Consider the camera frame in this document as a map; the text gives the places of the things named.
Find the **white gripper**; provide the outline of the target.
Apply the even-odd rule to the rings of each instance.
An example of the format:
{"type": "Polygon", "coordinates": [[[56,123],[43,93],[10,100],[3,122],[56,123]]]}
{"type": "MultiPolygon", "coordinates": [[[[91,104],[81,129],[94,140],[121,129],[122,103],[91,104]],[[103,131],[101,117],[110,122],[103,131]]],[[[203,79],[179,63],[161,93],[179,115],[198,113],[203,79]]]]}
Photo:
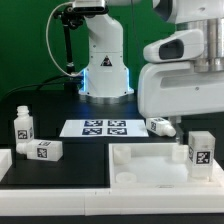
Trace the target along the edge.
{"type": "Polygon", "coordinates": [[[224,111],[224,72],[195,73],[189,61],[148,63],[140,72],[137,101],[144,118],[170,117],[182,144],[180,116],[224,111]]]}

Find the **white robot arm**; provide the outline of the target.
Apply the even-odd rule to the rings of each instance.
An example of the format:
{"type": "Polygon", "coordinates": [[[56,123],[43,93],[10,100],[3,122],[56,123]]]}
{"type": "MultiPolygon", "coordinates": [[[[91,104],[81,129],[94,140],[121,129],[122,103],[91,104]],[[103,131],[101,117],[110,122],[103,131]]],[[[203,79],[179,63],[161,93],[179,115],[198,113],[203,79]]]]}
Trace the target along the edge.
{"type": "MultiPolygon", "coordinates": [[[[87,0],[89,29],[86,97],[117,100],[128,92],[121,25],[102,11],[120,0],[87,0]]],[[[176,25],[171,36],[147,45],[138,82],[145,118],[224,111],[224,0],[152,0],[161,18],[176,25]]]]}

